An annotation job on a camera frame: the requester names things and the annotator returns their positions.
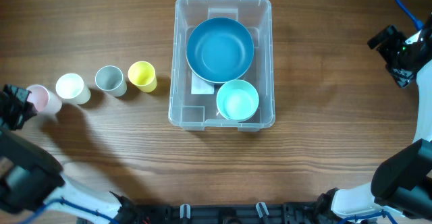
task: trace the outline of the wooden table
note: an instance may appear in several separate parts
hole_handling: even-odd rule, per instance
[[[388,24],[411,35],[411,21],[394,0],[270,1],[276,122],[248,134],[168,122],[176,0],[0,0],[0,84],[55,91],[75,72],[93,88],[89,103],[31,119],[17,134],[68,175],[139,203],[310,201],[367,183],[412,142],[419,99],[416,85],[396,86],[366,42]],[[404,2],[422,20],[431,11],[432,0]],[[140,60],[155,66],[156,92],[129,84],[117,99],[95,90],[100,67],[127,73]],[[37,223],[74,221],[47,213]]]

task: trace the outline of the plastic storage container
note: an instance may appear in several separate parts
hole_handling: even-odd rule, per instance
[[[237,127],[239,131],[255,132],[272,126],[275,122],[275,93],[270,1],[177,0],[175,10],[169,121],[184,130]],[[244,122],[223,118],[216,106],[216,95],[221,85],[207,84],[192,75],[186,60],[186,45],[192,31],[201,22],[218,17],[239,21],[247,27],[254,41],[252,65],[240,79],[256,88],[259,107],[254,116]]]

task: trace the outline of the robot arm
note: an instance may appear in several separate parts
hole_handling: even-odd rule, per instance
[[[416,134],[413,145],[379,166],[372,182],[338,190],[331,210],[341,218],[387,211],[432,221],[432,180],[427,177],[432,170],[432,15],[423,29],[409,39],[394,26],[388,26],[368,45],[371,49],[379,45],[377,50],[398,86],[406,87],[416,79]]]
[[[127,198],[69,178],[47,151],[9,131],[22,128],[35,115],[32,103],[26,101],[29,93],[6,85],[0,94],[0,209],[16,214],[43,208],[96,224],[132,223],[138,211]]]

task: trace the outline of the gray cup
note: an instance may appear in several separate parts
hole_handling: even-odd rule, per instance
[[[102,67],[94,80],[98,88],[112,96],[121,96],[127,89],[122,71],[114,65]]]

